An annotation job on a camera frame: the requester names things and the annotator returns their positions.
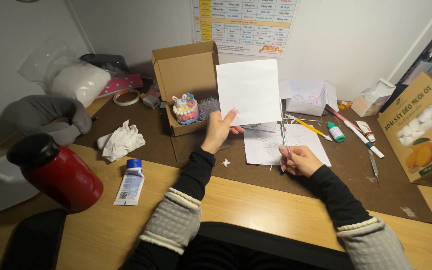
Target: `gray knit sleeve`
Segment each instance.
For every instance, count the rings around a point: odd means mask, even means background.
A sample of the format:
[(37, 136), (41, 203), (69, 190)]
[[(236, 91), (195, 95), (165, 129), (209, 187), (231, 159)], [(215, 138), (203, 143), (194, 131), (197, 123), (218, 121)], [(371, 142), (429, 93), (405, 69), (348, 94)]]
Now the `gray knit sleeve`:
[(413, 269), (398, 237), (381, 218), (338, 227), (337, 235), (356, 270)]
[(201, 224), (201, 202), (174, 188), (164, 194), (140, 239), (183, 255)]

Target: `dried mango box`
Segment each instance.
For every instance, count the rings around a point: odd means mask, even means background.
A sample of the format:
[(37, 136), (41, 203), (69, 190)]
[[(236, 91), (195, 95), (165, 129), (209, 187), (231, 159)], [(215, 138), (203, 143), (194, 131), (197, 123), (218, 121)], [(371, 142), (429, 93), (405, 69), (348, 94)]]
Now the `dried mango box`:
[(409, 180), (432, 187), (432, 73), (421, 73), (378, 122)]

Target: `wooden desk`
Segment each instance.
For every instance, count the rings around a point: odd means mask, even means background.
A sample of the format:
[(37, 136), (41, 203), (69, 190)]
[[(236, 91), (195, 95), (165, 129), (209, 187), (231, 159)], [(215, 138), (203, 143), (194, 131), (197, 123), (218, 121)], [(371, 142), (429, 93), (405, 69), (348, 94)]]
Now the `wooden desk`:
[[(93, 115), (107, 99), (88, 108)], [(0, 156), (13, 142), (0, 147)], [(177, 180), (180, 170), (143, 161), (146, 180), (138, 206), (112, 205), (126, 160), (107, 165), (97, 150), (71, 145), (104, 182), (101, 199), (89, 210), (69, 215), (59, 251), (58, 270), (117, 269), (133, 252), (137, 238), (163, 194)], [(419, 186), (432, 210), (432, 188)], [(22, 219), (59, 207), (43, 194), (0, 213), (0, 261), (15, 228)], [(432, 269), (432, 224), (378, 215), (393, 228), (406, 255), (418, 270)], [(234, 224), (321, 247), (344, 251), (321, 201), (237, 181), (212, 177), (202, 201), (203, 222)]]

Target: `black bottle cap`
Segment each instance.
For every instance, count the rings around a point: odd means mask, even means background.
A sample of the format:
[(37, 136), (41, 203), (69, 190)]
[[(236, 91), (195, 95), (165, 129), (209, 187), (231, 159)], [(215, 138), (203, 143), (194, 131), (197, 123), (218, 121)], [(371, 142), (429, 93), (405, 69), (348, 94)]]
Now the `black bottle cap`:
[(11, 146), (6, 158), (21, 169), (36, 169), (53, 161), (60, 153), (60, 146), (53, 136), (38, 133), (26, 136)]

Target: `crumpled tissue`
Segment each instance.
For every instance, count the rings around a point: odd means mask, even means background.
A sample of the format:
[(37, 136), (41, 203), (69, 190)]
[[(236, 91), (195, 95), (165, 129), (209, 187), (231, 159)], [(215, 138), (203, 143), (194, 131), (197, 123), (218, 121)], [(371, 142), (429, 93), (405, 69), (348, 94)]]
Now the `crumpled tissue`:
[(127, 120), (112, 134), (99, 138), (97, 143), (99, 149), (104, 147), (103, 157), (114, 162), (145, 145), (146, 141), (136, 125), (129, 126), (129, 120)]

